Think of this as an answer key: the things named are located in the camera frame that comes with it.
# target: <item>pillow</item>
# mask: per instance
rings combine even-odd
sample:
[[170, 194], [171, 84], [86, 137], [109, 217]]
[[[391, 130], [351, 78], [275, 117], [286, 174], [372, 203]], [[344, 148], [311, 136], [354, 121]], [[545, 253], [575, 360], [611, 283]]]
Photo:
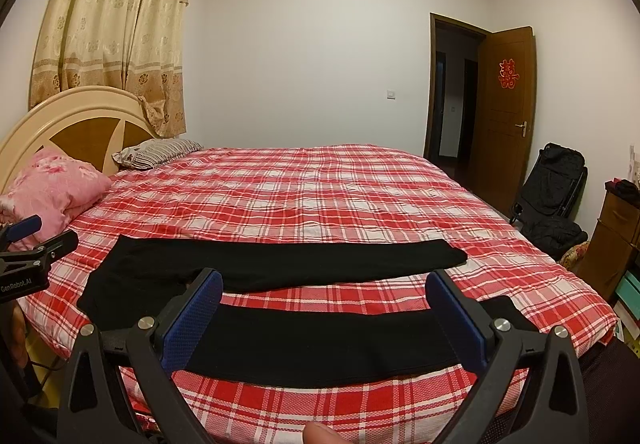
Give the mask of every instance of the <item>pillow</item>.
[[43, 148], [20, 170], [7, 194], [0, 195], [0, 221], [14, 223], [39, 215], [42, 228], [14, 243], [15, 249], [29, 250], [62, 233], [110, 187], [111, 180], [88, 162]]
[[149, 139], [111, 155], [123, 168], [148, 170], [204, 149], [187, 139]]

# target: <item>yellow floor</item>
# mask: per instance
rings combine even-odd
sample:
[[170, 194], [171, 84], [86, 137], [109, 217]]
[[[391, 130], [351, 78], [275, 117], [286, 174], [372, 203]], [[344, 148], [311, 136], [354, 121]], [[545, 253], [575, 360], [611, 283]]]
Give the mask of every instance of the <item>yellow floor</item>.
[[[31, 361], [36, 363], [46, 364], [52, 368], [59, 368], [64, 363], [62, 359], [56, 359], [57, 355], [47, 347], [45, 342], [33, 329], [31, 329], [27, 336], [27, 351], [29, 352]], [[40, 366], [34, 366], [33, 368], [40, 382], [44, 380], [47, 374], [49, 374], [49, 378], [47, 382], [45, 382], [42, 392], [36, 395], [36, 397], [33, 397], [30, 402], [43, 408], [58, 408], [60, 406], [60, 392], [62, 392], [65, 369], [63, 368], [58, 372], [50, 372]]]

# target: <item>dresser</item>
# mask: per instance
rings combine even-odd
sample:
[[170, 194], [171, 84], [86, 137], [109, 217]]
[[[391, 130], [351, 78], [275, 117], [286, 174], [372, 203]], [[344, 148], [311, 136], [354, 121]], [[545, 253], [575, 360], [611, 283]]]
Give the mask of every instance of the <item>dresser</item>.
[[607, 191], [589, 248], [576, 270], [607, 301], [638, 254], [640, 209]]

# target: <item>beige floral curtain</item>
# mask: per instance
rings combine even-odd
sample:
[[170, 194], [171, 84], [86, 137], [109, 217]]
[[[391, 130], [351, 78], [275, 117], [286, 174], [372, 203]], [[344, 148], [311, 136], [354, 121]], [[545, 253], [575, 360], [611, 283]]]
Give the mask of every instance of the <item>beige floral curtain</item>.
[[158, 135], [184, 133], [182, 12], [187, 0], [50, 0], [31, 76], [30, 107], [101, 84], [139, 96]]

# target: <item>checkered bed cover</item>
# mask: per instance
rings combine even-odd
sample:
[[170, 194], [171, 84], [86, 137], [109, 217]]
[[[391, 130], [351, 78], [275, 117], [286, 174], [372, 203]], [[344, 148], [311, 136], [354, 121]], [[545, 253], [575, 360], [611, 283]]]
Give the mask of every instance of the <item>checkered bed cover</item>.
[[[450, 271], [466, 295], [507, 294], [542, 331], [562, 323], [579, 355], [609, 337], [616, 319], [589, 286], [484, 202], [431, 163], [401, 151], [371, 145], [209, 149], [148, 172], [120, 172], [113, 182], [102, 201], [71, 224], [78, 249], [53, 266], [49, 289], [20, 300], [29, 321], [63, 357], [87, 322], [76, 300], [119, 234], [271, 243], [442, 237], [468, 254], [465, 265]], [[367, 315], [416, 310], [428, 307], [424, 278], [225, 294], [223, 302]], [[220, 351], [226, 345], [233, 341], [220, 341]], [[130, 370], [124, 379], [134, 405], [143, 408]], [[300, 443], [304, 423], [318, 420], [352, 442], [388, 444], [433, 441], [474, 376], [454, 366], [320, 390], [268, 388], [188, 372], [175, 373], [174, 381], [218, 442]], [[515, 405], [523, 382], [524, 373], [517, 373], [501, 411]]]

